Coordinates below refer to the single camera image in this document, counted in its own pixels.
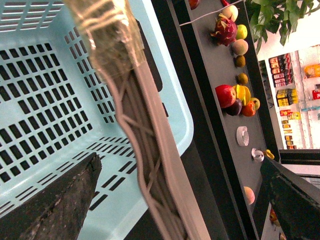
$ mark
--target green leaf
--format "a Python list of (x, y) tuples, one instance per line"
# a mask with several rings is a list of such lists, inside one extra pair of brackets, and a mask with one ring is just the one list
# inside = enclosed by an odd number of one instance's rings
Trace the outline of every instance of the green leaf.
[(297, 26), (298, 26), (298, 20), (299, 20), (299, 8), (296, 8), (295, 11), (291, 11), (289, 13), (289, 21), (290, 24), (292, 25), (292, 33), (294, 33), (297, 30)]
[(297, 6), (298, 5), (297, 5), (297, 1), (296, 0), (286, 0), (285, 1), (285, 8), (289, 12), (294, 11)]
[(307, 1), (302, 1), (299, 18), (303, 19), (305, 17), (305, 14), (307, 12)]
[(312, 9), (313, 7), (314, 7), (314, 3), (313, 2), (311, 2), (310, 4), (308, 4), (308, 8), (309, 8), (309, 12), (307, 12), (306, 14), (308, 14), (308, 16), (310, 16), (310, 14), (312, 13), (312, 11), (314, 10), (314, 9)]
[(265, 29), (273, 34), (276, 34), (279, 30), (280, 21), (275, 16), (272, 17), (270, 22), (265, 25)]
[(255, 41), (261, 38), (264, 28), (265, 26), (263, 25), (255, 25), (253, 28), (251, 28), (252, 37)]
[(274, 14), (284, 14), (284, 11), (282, 11), (280, 8), (274, 7), (273, 8)]
[(289, 11), (284, 11), (283, 12), (283, 21), (288, 21), (289, 20)]
[(258, 16), (258, 24), (267, 24), (274, 15), (274, 8), (272, 6), (261, 6)]
[(260, 38), (258, 39), (258, 43), (257, 43), (256, 49), (255, 49), (255, 51), (256, 51), (257, 54), (259, 53), (259, 51), (260, 51), (260, 49), (261, 49), (261, 45), (262, 45), (262, 38), (260, 37)]
[(267, 30), (265, 28), (262, 29), (261, 36), (263, 37), (263, 40), (266, 43), (268, 41), (268, 34), (267, 34)]
[(260, 9), (257, 9), (254, 14), (252, 15), (251, 17), (251, 20), (250, 20), (250, 27), (253, 28), (255, 25), (258, 24), (258, 16), (259, 16), (259, 13), (260, 13)]
[(314, 8), (314, 9), (310, 10), (309, 12), (307, 12), (306, 14), (310, 15), (311, 13), (314, 13), (315, 11), (318, 11), (319, 9), (320, 9), (320, 4), (316, 8)]
[(269, 0), (252, 0), (252, 2), (259, 4), (261, 6), (267, 6), (270, 5), (272, 1)]
[(281, 28), (279, 30), (280, 33), (280, 43), (282, 46), (286, 44), (287, 38), (289, 36), (288, 27), (287, 27), (287, 21), (284, 21), (281, 23)]

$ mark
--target fruit display shelf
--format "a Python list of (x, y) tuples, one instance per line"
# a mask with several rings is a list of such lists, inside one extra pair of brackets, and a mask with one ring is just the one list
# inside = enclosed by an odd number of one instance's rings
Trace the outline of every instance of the fruit display shelf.
[[(157, 0), (152, 1), (154, 6), (157, 5), (157, 2)], [(236, 201), (238, 212), (235, 214), (239, 214), (246, 236), (249, 239), (259, 239), (262, 235), (269, 203), (267, 193), (261, 187), (261, 163), (253, 161), (251, 151), (252, 148), (262, 151), (268, 148), (275, 155), (276, 161), (279, 161), (280, 157), (244, 3), (236, 5), (239, 9), (239, 16), (235, 22), (237, 25), (245, 25), (248, 29), (248, 37), (245, 40), (248, 42), (249, 50), (244, 55), (246, 66), (241, 68), (235, 67), (235, 56), (231, 47), (217, 45), (210, 36), (215, 29), (216, 17), (219, 13), (203, 17), (192, 24), (179, 26), (221, 9), (222, 5), (219, 0), (202, 0), (194, 10), (190, 9), (188, 0), (168, 0), (165, 4), (168, 6), (170, 16), (167, 15), (166, 7), (162, 7), (158, 12), (157, 9), (155, 10), (173, 64), (176, 70), (179, 64), (183, 64), (180, 60), (182, 57), (180, 56), (180, 59), (177, 57), (178, 45), (181, 45), (198, 94), (203, 98), (202, 108), (207, 111), (207, 121), (210, 122), (212, 135), (217, 143), (216, 151), (220, 154), (221, 164), (225, 168), (226, 178)], [(173, 19), (175, 29), (170, 25), (169, 17)], [(236, 85), (236, 76), (240, 73), (248, 75), (247, 87), (251, 95), (258, 98), (261, 103), (260, 109), (252, 117), (226, 114), (221, 110), (215, 92), (215, 88), (219, 85)], [(246, 126), (248, 129), (248, 146), (239, 146), (237, 143), (236, 132), (240, 126)], [(252, 205), (249, 205), (246, 200), (244, 186), (250, 187), (255, 193), (255, 202)], [(219, 210), (220, 212), (228, 211), (222, 208)]]

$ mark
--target black frame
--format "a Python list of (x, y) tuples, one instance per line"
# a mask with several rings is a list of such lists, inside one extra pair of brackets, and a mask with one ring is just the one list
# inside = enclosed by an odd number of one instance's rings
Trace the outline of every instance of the black frame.
[[(188, 43), (183, 41), (183, 33), (179, 27), (177, 28), (179, 21), (173, 2), (181, 4), (182, 8), (184, 8), (182, 10), (184, 13), (188, 13), (186, 4), (188, 2), (184, 0), (167, 0), (166, 2), (163, 0), (151, 0), (151, 2), (193, 117), (195, 145), (229, 237), (230, 239), (259, 239), (262, 235), (269, 205), (267, 193), (262, 187), (257, 202), (259, 201), (259, 204), (263, 207), (259, 211), (254, 211), (253, 215), (251, 215), (235, 166), (229, 161), (229, 159), (232, 159), (232, 154), (224, 132), (221, 110), (216, 104), (213, 104), (217, 102), (216, 93), (211, 90), (205, 71), (203, 73), (199, 71), (203, 67), (202, 57), (199, 52), (193, 52), (193, 58), (190, 58), (188, 54), (186, 44), (193, 44), (192, 41), (197, 44), (193, 36), (192, 27), (184, 26), (184, 29), (190, 28), (188, 33), (190, 34), (190, 41)], [(188, 14), (183, 15), (182, 13), (182, 16), (186, 18), (184, 22), (189, 21)], [(250, 51), (250, 56), (248, 57), (250, 63), (248, 64), (255, 69), (251, 73), (253, 76), (251, 75), (250, 77), (258, 76), (261, 78), (255, 50), (251, 48)], [(200, 60), (192, 62), (195, 55)], [(257, 81), (254, 86), (254, 94), (265, 96), (262, 81)], [(265, 104), (262, 103), (261, 105), (266, 107), (266, 111), (261, 110), (259, 116), (263, 132), (267, 133), (264, 135), (265, 141), (268, 148), (275, 153), (275, 159), (278, 161), (280, 156), (277, 154), (278, 147), (274, 133), (273, 131), (270, 132), (272, 122), (267, 99), (263, 98), (262, 101), (265, 101)]]
[[(222, 126), (217, 126), (221, 125), (221, 119), (219, 116), (209, 115), (210, 112), (217, 112), (218, 108), (212, 104), (211, 108), (213, 109), (207, 109), (207, 100), (205, 101), (203, 98), (200, 82), (196, 78), (191, 59), (186, 57), (186, 49), (179, 37), (182, 33), (178, 32), (176, 28), (177, 18), (173, 17), (171, 12), (173, 3), (171, 0), (167, 2), (152, 0), (151, 2), (193, 117), (193, 139), (227, 234), (230, 239), (235, 240), (256, 239), (244, 198), (242, 197), (242, 204), (238, 203), (238, 196), (243, 196), (242, 187), (238, 179), (227, 174), (223, 161), (226, 155), (230, 156), (230, 151), (224, 151), (219, 146), (227, 146), (227, 140), (222, 137), (217, 141), (216, 138), (216, 135), (225, 135)], [(209, 97), (215, 103), (212, 91), (210, 90), (210, 92), (211, 96)], [(214, 132), (212, 121), (215, 122), (220, 132)], [(246, 222), (243, 220), (243, 214), (248, 214)]]
[(279, 150), (282, 164), (320, 165), (320, 149)]

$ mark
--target artificial fruit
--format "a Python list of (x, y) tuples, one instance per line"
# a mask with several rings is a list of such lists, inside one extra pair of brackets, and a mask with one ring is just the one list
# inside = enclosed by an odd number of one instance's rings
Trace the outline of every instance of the artificial fruit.
[(245, 74), (244, 72), (240, 73), (236, 78), (237, 81), (242, 85), (246, 85), (249, 81), (247, 74)]
[(239, 98), (236, 98), (234, 103), (225, 109), (225, 112), (231, 116), (237, 116), (242, 109), (242, 102)]
[(255, 103), (253, 101), (249, 101), (247, 105), (242, 106), (241, 114), (246, 117), (252, 117), (256, 114)]
[(272, 224), (276, 225), (277, 227), (280, 227), (280, 222), (278, 220), (275, 210), (270, 210), (269, 219)]
[(222, 109), (230, 107), (236, 101), (236, 91), (230, 85), (223, 84), (217, 86), (215, 92)]
[(233, 44), (232, 44), (232, 50), (234, 52), (235, 55), (245, 55), (246, 52), (248, 51), (249, 45), (248, 43), (243, 40), (243, 39), (239, 39), (236, 40)]
[(246, 58), (245, 56), (237, 56), (235, 58), (235, 66), (238, 68), (243, 68), (246, 65)]
[(199, 6), (200, 2), (201, 0), (189, 0), (191, 10), (196, 9)]
[(230, 5), (227, 8), (222, 10), (222, 14), (234, 22), (237, 20), (238, 13), (239, 13), (238, 8), (235, 5)]
[(248, 36), (247, 27), (243, 24), (239, 24), (237, 27), (238, 27), (238, 30), (236, 31), (235, 39), (237, 40), (246, 39), (246, 37)]
[(254, 191), (248, 186), (244, 187), (244, 191), (245, 191), (245, 196), (248, 199), (249, 205), (253, 204), (256, 199)]
[(237, 25), (235, 22), (220, 13), (211, 36), (217, 39), (218, 45), (223, 44), (228, 46), (230, 43), (236, 41), (236, 35)]
[(254, 102), (254, 108), (257, 111), (260, 108), (260, 101), (258, 98), (252, 97), (250, 101)]

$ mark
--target white cable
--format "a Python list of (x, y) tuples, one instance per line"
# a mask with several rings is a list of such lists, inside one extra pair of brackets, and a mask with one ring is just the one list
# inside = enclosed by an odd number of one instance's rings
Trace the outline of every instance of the white cable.
[(202, 19), (202, 18), (204, 18), (204, 17), (206, 17), (206, 16), (208, 16), (208, 15), (211, 15), (211, 14), (218, 13), (218, 12), (222, 11), (223, 9), (226, 9), (227, 7), (230, 7), (231, 5), (235, 5), (235, 4), (241, 3), (241, 2), (243, 2), (243, 1), (244, 1), (244, 0), (239, 0), (239, 1), (236, 1), (236, 2), (234, 2), (234, 3), (230, 3), (228, 6), (225, 6), (225, 7), (221, 8), (221, 9), (219, 9), (219, 10), (217, 10), (217, 11), (209, 12), (209, 13), (207, 13), (207, 14), (205, 14), (205, 15), (202, 15), (202, 16), (200, 16), (200, 17), (192, 20), (192, 21), (188, 21), (188, 22), (182, 23), (182, 24), (180, 24), (179, 26), (182, 27), (182, 26), (184, 26), (184, 25), (192, 24), (193, 22), (198, 21), (199, 19)]

